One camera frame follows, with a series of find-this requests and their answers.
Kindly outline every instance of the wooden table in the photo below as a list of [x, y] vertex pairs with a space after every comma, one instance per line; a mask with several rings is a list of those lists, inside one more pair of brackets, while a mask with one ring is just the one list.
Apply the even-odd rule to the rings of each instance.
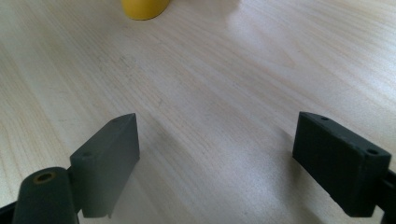
[[393, 0], [173, 0], [151, 21], [118, 0], [3, 0], [1, 205], [136, 113], [115, 218], [81, 223], [379, 223], [345, 215], [291, 151], [310, 111], [396, 153], [395, 24]]

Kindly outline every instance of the screw hole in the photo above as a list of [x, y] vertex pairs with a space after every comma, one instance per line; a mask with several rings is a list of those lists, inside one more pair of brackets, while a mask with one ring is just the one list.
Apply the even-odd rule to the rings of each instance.
[[376, 150], [374, 150], [374, 149], [371, 149], [371, 148], [367, 149], [367, 152], [372, 154], [372, 155], [378, 155], [378, 152]]
[[33, 182], [35, 184], [44, 184], [44, 183], [51, 181], [51, 179], [53, 179], [54, 177], [55, 177], [55, 173], [53, 173], [53, 172], [44, 173], [44, 174], [35, 176]]

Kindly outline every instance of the black plastic part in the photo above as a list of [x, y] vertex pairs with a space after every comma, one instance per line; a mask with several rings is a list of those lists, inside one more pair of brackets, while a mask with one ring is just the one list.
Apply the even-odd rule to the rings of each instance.
[[76, 210], [84, 217], [111, 216], [138, 160], [135, 114], [111, 120], [70, 157]]
[[390, 154], [320, 115], [301, 112], [293, 158], [351, 217], [370, 217]]
[[0, 208], [0, 223], [1, 224], [11, 224], [12, 218], [14, 216], [15, 205], [17, 203], [8, 204]]
[[389, 171], [381, 181], [379, 189], [378, 206], [384, 210], [384, 220], [387, 223], [396, 223], [396, 174]]
[[20, 188], [13, 224], [78, 224], [67, 171], [53, 167], [26, 177]]

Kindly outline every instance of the wood grain surface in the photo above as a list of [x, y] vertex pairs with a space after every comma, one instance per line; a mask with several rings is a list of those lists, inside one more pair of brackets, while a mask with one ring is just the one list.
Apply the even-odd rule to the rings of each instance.
[[[396, 154], [396, 2], [0, 2], [0, 205], [110, 119], [141, 160], [114, 218], [80, 223], [379, 223], [350, 218], [291, 158], [299, 111]], [[396, 170], [396, 161], [391, 168]]]

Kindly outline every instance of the yellow object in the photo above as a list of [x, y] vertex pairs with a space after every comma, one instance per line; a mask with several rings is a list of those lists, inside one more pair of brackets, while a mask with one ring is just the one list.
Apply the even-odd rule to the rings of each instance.
[[149, 20], [160, 15], [169, 0], [121, 0], [125, 14], [134, 20]]

